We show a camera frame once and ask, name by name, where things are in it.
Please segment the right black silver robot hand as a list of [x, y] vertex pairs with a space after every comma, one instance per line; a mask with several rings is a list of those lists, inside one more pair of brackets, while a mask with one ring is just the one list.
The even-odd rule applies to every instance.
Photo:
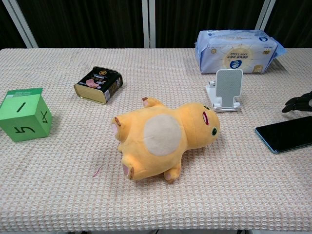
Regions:
[[285, 107], [282, 109], [283, 113], [289, 111], [305, 111], [312, 112], [312, 91], [303, 94], [300, 97], [293, 97], [285, 103]]

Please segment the black smartphone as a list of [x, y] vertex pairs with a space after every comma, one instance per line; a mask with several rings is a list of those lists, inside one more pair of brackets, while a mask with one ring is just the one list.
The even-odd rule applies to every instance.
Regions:
[[256, 127], [255, 132], [274, 154], [307, 147], [312, 145], [312, 116]]

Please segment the white phone stand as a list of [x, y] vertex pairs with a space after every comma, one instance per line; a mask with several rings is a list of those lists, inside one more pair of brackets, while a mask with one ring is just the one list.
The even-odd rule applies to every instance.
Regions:
[[241, 95], [243, 71], [241, 69], [220, 69], [215, 80], [206, 85], [206, 91], [216, 112], [235, 112], [242, 105], [235, 98]]

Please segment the blue tissue pack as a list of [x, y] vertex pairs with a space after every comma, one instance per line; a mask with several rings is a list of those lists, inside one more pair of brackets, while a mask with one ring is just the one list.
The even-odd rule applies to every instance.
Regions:
[[264, 73], [287, 50], [262, 30], [204, 30], [195, 42], [195, 57], [203, 74], [220, 69]]

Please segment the yellow plush toy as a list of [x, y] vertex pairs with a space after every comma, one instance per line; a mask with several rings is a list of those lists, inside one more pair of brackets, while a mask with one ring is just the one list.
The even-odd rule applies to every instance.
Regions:
[[152, 97], [143, 108], [116, 116], [111, 127], [120, 142], [123, 173], [130, 180], [163, 174], [172, 183], [181, 171], [187, 150], [206, 147], [220, 132], [216, 113], [201, 103], [170, 109]]

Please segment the black luncheon meat can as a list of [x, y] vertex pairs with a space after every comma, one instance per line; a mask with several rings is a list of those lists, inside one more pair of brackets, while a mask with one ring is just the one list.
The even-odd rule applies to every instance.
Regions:
[[122, 85], [122, 75], [118, 71], [95, 66], [74, 89], [80, 98], [105, 104]]

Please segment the black curtain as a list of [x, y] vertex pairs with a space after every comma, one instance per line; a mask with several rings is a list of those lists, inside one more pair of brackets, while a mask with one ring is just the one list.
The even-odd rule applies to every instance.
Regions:
[[[40, 48], [142, 48], [141, 0], [16, 0]], [[254, 29], [265, 0], [155, 0], [156, 47], [193, 48], [202, 30]], [[276, 0], [265, 32], [312, 48], [312, 0]]]

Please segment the beige waffle tablecloth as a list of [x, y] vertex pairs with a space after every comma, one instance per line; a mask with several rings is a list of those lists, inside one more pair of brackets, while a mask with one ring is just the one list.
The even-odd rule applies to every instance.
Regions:
[[[74, 85], [93, 67], [123, 85], [105, 104]], [[48, 137], [13, 142], [0, 129], [0, 233], [247, 229], [312, 231], [312, 146], [273, 154], [257, 126], [303, 117], [282, 113], [312, 91], [312, 48], [288, 49], [264, 74], [245, 74], [242, 109], [219, 114], [213, 144], [184, 154], [179, 179], [130, 181], [110, 122], [143, 97], [170, 108], [210, 106], [194, 49], [3, 49], [0, 102], [8, 90], [43, 88], [53, 119]]]

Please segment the green paper cube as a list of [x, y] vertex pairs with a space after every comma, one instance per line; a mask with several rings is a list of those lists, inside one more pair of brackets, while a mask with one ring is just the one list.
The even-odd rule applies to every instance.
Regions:
[[40, 94], [10, 97], [0, 107], [0, 127], [14, 141], [47, 137], [52, 114]]

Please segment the white slanted frame post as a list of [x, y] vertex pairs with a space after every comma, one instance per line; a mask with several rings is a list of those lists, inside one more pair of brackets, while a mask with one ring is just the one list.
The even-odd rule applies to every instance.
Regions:
[[262, 31], [265, 30], [275, 3], [276, 3], [276, 0], [264, 0], [262, 9], [258, 16], [255, 30], [262, 30]]
[[7, 12], [9, 13], [15, 27], [17, 28], [23, 42], [27, 48], [38, 48], [38, 44], [32, 31], [24, 17], [24, 14], [17, 0], [2, 0]]

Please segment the white upright frame post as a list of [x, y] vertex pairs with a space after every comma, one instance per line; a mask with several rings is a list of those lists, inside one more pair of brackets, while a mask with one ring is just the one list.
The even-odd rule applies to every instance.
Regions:
[[141, 0], [144, 48], [156, 48], [156, 2]]

